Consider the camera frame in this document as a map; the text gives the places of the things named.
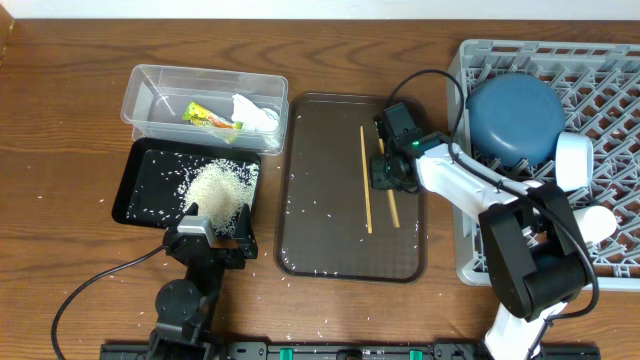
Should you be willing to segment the wooden chopstick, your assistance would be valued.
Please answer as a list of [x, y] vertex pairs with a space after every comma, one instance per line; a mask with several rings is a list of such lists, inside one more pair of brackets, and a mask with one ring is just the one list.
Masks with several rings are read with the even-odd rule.
[[[381, 138], [378, 138], [378, 146], [379, 146], [380, 153], [384, 154], [384, 150], [385, 150], [384, 141]], [[392, 189], [387, 189], [386, 193], [387, 193], [387, 198], [389, 202], [389, 209], [390, 209], [393, 227], [396, 229], [400, 228], [400, 221], [399, 221], [399, 216], [397, 212], [396, 199], [395, 199], [394, 192]]]
[[359, 127], [360, 134], [360, 149], [361, 149], [361, 163], [362, 163], [362, 174], [363, 174], [363, 187], [364, 187], [364, 198], [365, 198], [365, 210], [366, 210], [366, 222], [367, 222], [367, 232], [368, 234], [373, 233], [373, 223], [372, 223], [372, 213], [371, 213], [371, 200], [370, 200], [370, 189], [369, 189], [369, 173], [368, 173], [368, 162], [367, 162], [367, 154], [366, 154], [366, 140], [364, 135], [364, 127], [361, 125]]

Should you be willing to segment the pile of rice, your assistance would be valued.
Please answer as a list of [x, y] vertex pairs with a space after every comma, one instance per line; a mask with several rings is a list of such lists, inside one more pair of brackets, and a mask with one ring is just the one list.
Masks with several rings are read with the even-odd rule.
[[196, 203], [197, 215], [208, 217], [218, 236], [231, 237], [242, 207], [252, 208], [259, 170], [256, 163], [228, 159], [187, 168], [185, 180], [177, 189], [180, 208], [186, 211]]

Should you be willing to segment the yellow green snack wrapper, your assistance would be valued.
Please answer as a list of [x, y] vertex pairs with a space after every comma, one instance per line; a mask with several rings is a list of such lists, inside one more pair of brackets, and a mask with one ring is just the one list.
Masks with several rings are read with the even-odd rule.
[[237, 131], [243, 128], [242, 122], [219, 116], [196, 102], [187, 105], [182, 119], [195, 126], [222, 129], [222, 132], [215, 133], [215, 136], [227, 144], [233, 143], [238, 137]]

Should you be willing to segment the white napkin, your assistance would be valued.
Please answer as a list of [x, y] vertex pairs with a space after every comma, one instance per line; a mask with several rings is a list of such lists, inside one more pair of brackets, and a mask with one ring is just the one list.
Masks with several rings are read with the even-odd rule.
[[231, 120], [234, 123], [240, 123], [242, 130], [260, 132], [265, 142], [271, 147], [281, 145], [281, 141], [272, 135], [280, 124], [280, 117], [274, 110], [259, 108], [240, 94], [234, 94], [232, 99], [233, 114]]

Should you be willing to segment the dark blue plate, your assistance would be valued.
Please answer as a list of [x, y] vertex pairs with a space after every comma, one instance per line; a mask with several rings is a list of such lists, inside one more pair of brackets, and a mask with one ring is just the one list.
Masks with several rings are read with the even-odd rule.
[[565, 126], [555, 91], [527, 74], [509, 73], [483, 82], [469, 96], [467, 109], [472, 145], [505, 167], [523, 159], [531, 166], [547, 161]]

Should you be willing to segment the light blue bowl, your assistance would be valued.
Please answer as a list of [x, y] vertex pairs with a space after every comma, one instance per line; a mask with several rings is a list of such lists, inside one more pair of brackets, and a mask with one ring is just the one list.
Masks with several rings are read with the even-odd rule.
[[587, 136], [561, 132], [555, 153], [555, 178], [565, 192], [588, 186], [593, 177], [594, 153]]

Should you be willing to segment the white cup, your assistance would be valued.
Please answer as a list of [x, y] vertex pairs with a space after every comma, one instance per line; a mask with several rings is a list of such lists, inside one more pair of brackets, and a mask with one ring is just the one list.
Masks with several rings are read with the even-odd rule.
[[616, 217], [604, 206], [596, 205], [575, 210], [573, 215], [586, 245], [600, 243], [616, 231]]

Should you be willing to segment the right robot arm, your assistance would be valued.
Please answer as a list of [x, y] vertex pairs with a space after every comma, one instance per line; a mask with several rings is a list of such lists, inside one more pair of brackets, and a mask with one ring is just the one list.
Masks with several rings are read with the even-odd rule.
[[485, 346], [494, 359], [530, 359], [568, 302], [599, 286], [575, 215], [554, 184], [514, 182], [469, 157], [440, 133], [381, 130], [370, 160], [374, 189], [437, 193], [480, 226], [491, 286], [500, 301]]

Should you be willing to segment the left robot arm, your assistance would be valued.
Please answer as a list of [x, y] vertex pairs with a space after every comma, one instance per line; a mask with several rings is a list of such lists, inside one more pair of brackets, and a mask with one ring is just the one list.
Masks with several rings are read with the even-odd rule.
[[251, 226], [251, 209], [241, 206], [232, 239], [233, 248], [216, 248], [215, 232], [206, 216], [192, 205], [163, 237], [166, 254], [186, 267], [182, 279], [166, 283], [155, 299], [158, 315], [145, 355], [151, 360], [224, 359], [224, 342], [211, 333], [223, 276], [228, 269], [242, 270], [255, 259], [258, 246]]

